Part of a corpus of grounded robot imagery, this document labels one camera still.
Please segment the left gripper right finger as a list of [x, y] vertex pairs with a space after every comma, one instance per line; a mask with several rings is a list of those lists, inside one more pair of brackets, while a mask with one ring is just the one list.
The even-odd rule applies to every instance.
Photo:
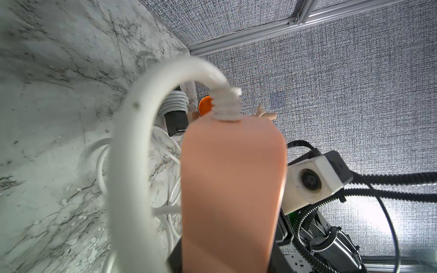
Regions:
[[273, 245], [268, 273], [294, 273], [278, 245]]

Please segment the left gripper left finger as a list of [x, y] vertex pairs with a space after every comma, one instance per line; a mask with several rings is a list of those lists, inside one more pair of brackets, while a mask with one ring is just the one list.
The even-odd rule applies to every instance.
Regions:
[[172, 253], [167, 258], [171, 273], [182, 273], [182, 240], [175, 245]]

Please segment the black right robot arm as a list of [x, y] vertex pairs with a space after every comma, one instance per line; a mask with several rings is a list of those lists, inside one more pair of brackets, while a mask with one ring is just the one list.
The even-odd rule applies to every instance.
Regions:
[[[292, 224], [298, 216], [298, 212], [285, 215], [280, 210], [275, 234], [278, 246], [293, 246]], [[368, 273], [359, 247], [352, 243], [350, 236], [341, 227], [330, 225], [318, 209], [303, 221], [299, 238], [304, 249], [330, 270], [338, 273]], [[319, 273], [299, 252], [284, 254], [284, 258], [291, 273]]]

